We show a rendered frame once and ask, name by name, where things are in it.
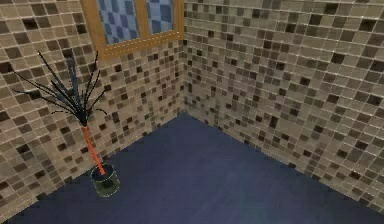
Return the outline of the house plant with orange stem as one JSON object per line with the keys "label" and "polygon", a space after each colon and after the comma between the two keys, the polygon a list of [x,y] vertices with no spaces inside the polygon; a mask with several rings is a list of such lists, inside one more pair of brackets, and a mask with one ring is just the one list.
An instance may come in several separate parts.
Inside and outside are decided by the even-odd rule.
{"label": "house plant with orange stem", "polygon": [[94,111],[100,111],[104,115],[107,112],[103,109],[95,108],[95,104],[100,100],[101,97],[104,96],[105,90],[103,90],[97,98],[93,101],[91,105],[88,105],[90,101],[90,97],[92,95],[93,90],[96,87],[97,82],[99,81],[101,71],[97,69],[97,60],[98,56],[95,56],[94,60],[94,69],[91,72],[91,75],[86,82],[86,88],[84,91],[79,92],[79,85],[77,81],[77,73],[76,73],[76,63],[74,57],[71,57],[66,60],[66,65],[69,73],[71,89],[68,89],[64,83],[61,81],[59,76],[53,71],[51,66],[48,64],[44,56],[41,52],[38,52],[39,57],[41,58],[44,65],[47,67],[51,75],[53,76],[53,80],[51,80],[52,88],[44,86],[38,82],[32,82],[23,77],[18,72],[14,71],[14,74],[18,76],[20,79],[28,82],[33,87],[37,88],[39,91],[43,91],[47,94],[47,97],[34,93],[33,91],[20,91],[14,90],[14,92],[18,94],[25,94],[35,99],[42,99],[47,103],[53,104],[59,107],[59,110],[54,111],[54,113],[67,113],[73,115],[79,123],[82,125],[82,129],[85,136],[85,141],[87,143],[87,148],[91,153],[92,159],[94,160],[96,167],[101,175],[105,175],[106,171],[103,168],[102,161],[96,154],[96,150],[93,146],[90,137],[90,130],[88,127],[88,120],[92,116]]}

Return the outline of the dark green plant pot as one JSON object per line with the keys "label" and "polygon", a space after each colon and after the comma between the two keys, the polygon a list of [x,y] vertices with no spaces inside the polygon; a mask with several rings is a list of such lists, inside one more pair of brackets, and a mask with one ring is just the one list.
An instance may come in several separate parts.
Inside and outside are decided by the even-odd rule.
{"label": "dark green plant pot", "polygon": [[105,173],[101,174],[98,167],[94,167],[90,173],[90,178],[96,193],[100,197],[109,197],[116,193],[120,187],[120,181],[114,166],[103,163],[102,168]]}

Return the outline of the wooden framed window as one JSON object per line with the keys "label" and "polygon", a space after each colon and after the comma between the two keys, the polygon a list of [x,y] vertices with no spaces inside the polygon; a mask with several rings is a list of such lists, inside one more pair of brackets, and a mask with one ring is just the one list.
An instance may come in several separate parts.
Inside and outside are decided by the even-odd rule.
{"label": "wooden framed window", "polygon": [[184,38],[184,0],[80,0],[96,55],[109,59]]}

